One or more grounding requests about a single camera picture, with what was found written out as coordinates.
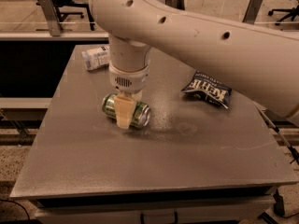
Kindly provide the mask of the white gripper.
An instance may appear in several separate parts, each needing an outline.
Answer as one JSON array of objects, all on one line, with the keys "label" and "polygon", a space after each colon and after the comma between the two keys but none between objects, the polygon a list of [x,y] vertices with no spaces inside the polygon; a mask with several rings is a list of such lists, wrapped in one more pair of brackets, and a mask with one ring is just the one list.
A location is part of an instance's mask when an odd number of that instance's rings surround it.
[{"label": "white gripper", "polygon": [[117,125],[120,128],[128,129],[130,127],[135,112],[136,101],[129,93],[142,91],[146,85],[149,73],[150,68],[148,66],[133,72],[122,71],[113,64],[109,66],[110,83],[120,91],[114,98]]}]

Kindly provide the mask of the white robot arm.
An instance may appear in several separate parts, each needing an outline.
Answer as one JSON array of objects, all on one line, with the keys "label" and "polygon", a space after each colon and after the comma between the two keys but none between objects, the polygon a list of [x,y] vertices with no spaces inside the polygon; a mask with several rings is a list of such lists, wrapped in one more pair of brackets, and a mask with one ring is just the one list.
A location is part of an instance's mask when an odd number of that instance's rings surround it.
[{"label": "white robot arm", "polygon": [[117,121],[128,126],[134,94],[156,48],[299,125],[299,38],[167,6],[164,0],[89,0],[109,35],[110,80],[120,91]]}]

